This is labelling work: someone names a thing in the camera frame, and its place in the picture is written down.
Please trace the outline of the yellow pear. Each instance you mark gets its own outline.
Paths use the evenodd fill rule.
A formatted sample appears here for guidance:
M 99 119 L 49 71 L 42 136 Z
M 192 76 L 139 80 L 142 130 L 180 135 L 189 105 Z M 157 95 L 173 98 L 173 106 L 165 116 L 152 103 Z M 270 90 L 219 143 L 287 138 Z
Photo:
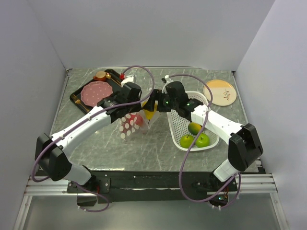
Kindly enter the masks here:
M 150 122 L 150 120 L 155 116 L 155 114 L 158 113 L 157 106 L 158 106 L 158 104 L 157 104 L 157 102 L 155 102 L 153 111 L 143 109 L 145 118 L 147 119 L 148 122 Z

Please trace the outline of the red apple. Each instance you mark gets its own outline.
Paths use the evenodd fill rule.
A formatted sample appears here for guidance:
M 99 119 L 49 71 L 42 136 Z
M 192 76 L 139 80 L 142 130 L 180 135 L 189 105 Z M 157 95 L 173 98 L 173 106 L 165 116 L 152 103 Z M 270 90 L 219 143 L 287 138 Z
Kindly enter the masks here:
M 133 120 L 133 125 L 138 125 L 139 127 L 142 127 L 144 124 L 143 117 L 139 113 L 131 113 L 131 118 Z

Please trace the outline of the clear polka dot zip bag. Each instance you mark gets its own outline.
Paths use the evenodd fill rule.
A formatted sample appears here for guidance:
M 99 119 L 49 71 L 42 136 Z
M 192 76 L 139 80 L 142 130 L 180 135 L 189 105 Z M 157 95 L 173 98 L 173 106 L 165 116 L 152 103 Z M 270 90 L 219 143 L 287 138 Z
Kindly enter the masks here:
M 129 139 L 132 139 L 136 137 L 137 135 L 140 135 L 141 133 L 146 133 L 152 124 L 157 120 L 159 117 L 159 112 L 155 114 L 155 116 L 150 120 L 150 122 L 147 121 L 145 118 L 143 110 L 140 110 L 139 113 L 144 120 L 144 124 L 142 127 L 139 127 L 138 125 L 133 125 L 133 120 L 131 118 L 131 113 L 125 115 L 119 120 L 119 137 L 124 140 L 128 141 Z

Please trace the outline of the yellow green mango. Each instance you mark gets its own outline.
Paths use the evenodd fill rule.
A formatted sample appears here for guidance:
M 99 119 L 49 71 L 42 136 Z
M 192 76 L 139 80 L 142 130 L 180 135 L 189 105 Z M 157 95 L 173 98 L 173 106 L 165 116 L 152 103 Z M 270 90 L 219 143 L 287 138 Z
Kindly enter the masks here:
M 190 132 L 190 134 L 195 136 L 200 132 L 201 129 L 202 126 L 194 122 L 190 122 L 188 125 L 188 131 Z

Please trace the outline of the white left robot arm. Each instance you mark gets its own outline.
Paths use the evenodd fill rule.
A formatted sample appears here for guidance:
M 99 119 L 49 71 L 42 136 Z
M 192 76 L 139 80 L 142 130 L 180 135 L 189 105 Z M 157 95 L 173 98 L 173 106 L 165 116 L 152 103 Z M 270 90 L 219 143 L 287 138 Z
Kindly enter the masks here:
M 109 97 L 102 99 L 89 113 L 64 130 L 37 138 L 35 164 L 39 165 L 48 178 L 78 183 L 82 191 L 88 193 L 95 187 L 91 172 L 85 167 L 72 163 L 68 154 L 97 130 L 106 127 L 130 112 L 141 109 L 142 90 L 139 85 L 127 82 Z

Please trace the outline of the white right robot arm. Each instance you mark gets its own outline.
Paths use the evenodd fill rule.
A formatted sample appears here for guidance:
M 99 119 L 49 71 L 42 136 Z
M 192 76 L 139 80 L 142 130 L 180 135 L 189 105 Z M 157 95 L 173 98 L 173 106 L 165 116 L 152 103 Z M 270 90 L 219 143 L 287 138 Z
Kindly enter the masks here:
M 163 91 L 154 90 L 143 108 L 151 112 L 154 109 L 159 112 L 175 110 L 180 117 L 204 125 L 228 144 L 227 160 L 213 171 L 214 176 L 210 179 L 211 188 L 215 191 L 221 191 L 227 179 L 245 171 L 263 153 L 257 130 L 252 124 L 231 121 L 201 101 L 189 98 L 179 81 L 168 83 Z

